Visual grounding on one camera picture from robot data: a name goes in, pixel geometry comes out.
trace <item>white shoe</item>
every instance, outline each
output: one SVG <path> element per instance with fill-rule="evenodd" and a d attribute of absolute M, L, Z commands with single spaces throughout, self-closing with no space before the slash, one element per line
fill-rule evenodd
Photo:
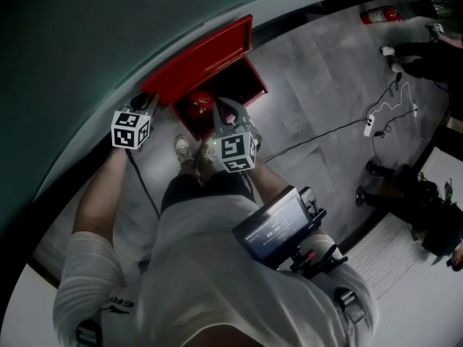
<path fill-rule="evenodd" d="M 395 49 L 390 46 L 381 46 L 381 54 L 384 56 L 394 55 L 396 53 Z"/>
<path fill-rule="evenodd" d="M 214 163 L 217 157 L 216 150 L 213 146 L 214 141 L 209 139 L 206 141 L 200 151 L 200 159 L 208 160 L 211 163 Z"/>
<path fill-rule="evenodd" d="M 393 63 L 393 64 L 391 64 L 391 70 L 392 70 L 392 72 L 394 72 L 394 73 L 404 73 L 404 72 L 405 72 L 405 71 L 404 71 L 404 67 L 403 67 L 401 64 L 399 64 L 399 63 Z"/>
<path fill-rule="evenodd" d="M 179 135 L 175 138 L 174 147 L 175 154 L 177 155 L 177 159 L 181 165 L 189 160 L 195 162 L 195 159 L 191 153 L 190 142 L 184 135 Z"/>

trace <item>teal wall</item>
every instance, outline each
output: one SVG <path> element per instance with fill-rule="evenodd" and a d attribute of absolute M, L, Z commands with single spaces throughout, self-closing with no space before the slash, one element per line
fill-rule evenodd
<path fill-rule="evenodd" d="M 250 1 L 3 0 L 0 233 L 111 88 L 197 24 Z"/>

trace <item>person in black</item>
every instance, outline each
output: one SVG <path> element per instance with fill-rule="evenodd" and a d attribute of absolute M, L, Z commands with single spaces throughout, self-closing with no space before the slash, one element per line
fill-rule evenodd
<path fill-rule="evenodd" d="M 381 46 L 384 56 L 420 56 L 410 63 L 393 63 L 393 72 L 406 72 L 417 78 L 427 78 L 436 82 L 459 82 L 462 71 L 463 42 L 437 33 L 437 43 L 402 43 Z"/>
<path fill-rule="evenodd" d="M 451 255 L 453 270 L 463 268 L 463 212 L 455 204 L 444 202 L 438 187 L 431 181 L 418 181 L 412 168 L 400 166 L 397 171 L 368 162 L 366 169 L 382 176 L 401 197 L 368 194 L 357 189 L 356 204 L 364 203 L 387 210 L 413 227 L 415 238 L 422 246 L 438 257 Z"/>

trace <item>white t-shirt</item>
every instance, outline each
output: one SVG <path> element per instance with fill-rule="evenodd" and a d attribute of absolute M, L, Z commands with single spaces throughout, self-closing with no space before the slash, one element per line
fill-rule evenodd
<path fill-rule="evenodd" d="M 183 346 L 213 325 L 235 326 L 264 346 L 345 346 L 339 311 L 323 291 L 252 260 L 233 237 L 256 210 L 240 196 L 169 207 L 147 271 L 130 284 L 107 240 L 75 233 L 54 305 L 59 339 L 71 345 L 77 326 L 101 313 L 105 347 Z M 319 258 L 332 244 L 326 235 L 305 242 Z M 373 337 L 378 309 L 364 280 L 345 264 L 330 277 L 366 305 Z"/>

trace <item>display screen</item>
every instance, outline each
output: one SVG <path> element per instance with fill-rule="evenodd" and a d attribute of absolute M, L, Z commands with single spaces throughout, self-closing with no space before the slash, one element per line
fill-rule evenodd
<path fill-rule="evenodd" d="M 245 241 L 263 259 L 307 224 L 298 200 L 292 199 L 247 235 Z"/>

